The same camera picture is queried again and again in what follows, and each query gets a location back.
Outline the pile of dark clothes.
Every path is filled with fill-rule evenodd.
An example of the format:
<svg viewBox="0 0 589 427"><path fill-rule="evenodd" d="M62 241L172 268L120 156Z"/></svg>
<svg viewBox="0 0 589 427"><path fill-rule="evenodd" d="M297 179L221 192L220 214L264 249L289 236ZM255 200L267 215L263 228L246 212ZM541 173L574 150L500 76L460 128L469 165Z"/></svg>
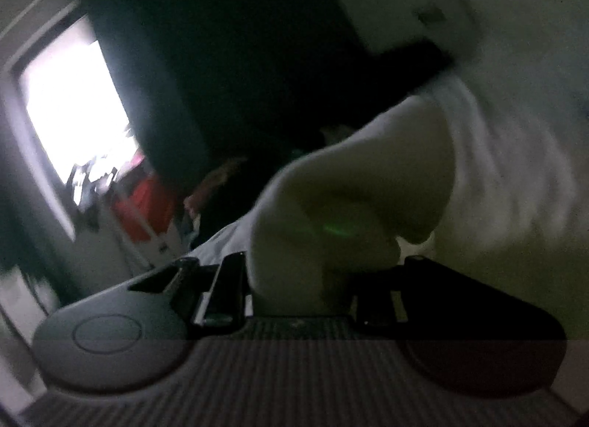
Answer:
<svg viewBox="0 0 589 427"><path fill-rule="evenodd" d="M184 209L193 224L188 241L190 251L254 205L260 192L256 181L254 166L245 158L230 160L205 176L184 199Z"/></svg>

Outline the red bag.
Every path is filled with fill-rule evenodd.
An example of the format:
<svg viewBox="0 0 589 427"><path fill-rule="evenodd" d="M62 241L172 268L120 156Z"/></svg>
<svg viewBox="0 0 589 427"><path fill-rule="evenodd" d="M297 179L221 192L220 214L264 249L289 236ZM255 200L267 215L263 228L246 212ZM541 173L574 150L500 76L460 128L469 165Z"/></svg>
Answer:
<svg viewBox="0 0 589 427"><path fill-rule="evenodd" d="M151 235L140 224L134 210L137 210L158 237L168 231L175 215L177 201L178 196L165 186L157 175L148 175L137 184L129 196L130 204L118 200L113 206L113 211L131 241L143 242L149 241Z"/></svg>

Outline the dark green right curtain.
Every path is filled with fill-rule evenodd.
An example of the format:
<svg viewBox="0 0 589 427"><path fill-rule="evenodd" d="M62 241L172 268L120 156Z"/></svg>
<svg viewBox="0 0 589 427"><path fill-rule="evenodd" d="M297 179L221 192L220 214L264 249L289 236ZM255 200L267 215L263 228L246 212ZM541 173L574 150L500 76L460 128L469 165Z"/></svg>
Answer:
<svg viewBox="0 0 589 427"><path fill-rule="evenodd" d="M228 158L282 165L454 64L422 36L370 49L338 0L81 3L141 147L178 189Z"/></svg>

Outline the window with dark frame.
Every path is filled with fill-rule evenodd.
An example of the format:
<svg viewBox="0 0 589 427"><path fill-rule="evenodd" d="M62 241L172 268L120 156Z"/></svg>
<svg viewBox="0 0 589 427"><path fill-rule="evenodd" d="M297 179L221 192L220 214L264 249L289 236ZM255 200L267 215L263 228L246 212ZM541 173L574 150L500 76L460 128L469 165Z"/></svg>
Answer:
<svg viewBox="0 0 589 427"><path fill-rule="evenodd" d="M67 238L78 232L66 192L73 165L98 158L91 180L116 167L117 180L144 161L103 45L73 1L49 18L7 70L15 131L26 168L50 217Z"/></svg>

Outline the black wall outlet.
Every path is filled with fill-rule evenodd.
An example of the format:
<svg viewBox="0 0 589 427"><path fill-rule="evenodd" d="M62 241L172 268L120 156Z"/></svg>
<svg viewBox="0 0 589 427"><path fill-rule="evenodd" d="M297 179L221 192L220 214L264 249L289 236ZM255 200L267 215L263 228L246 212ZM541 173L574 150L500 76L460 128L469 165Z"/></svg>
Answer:
<svg viewBox="0 0 589 427"><path fill-rule="evenodd" d="M443 24L447 20L446 14L438 6L433 4L416 8L413 14L428 29Z"/></svg>

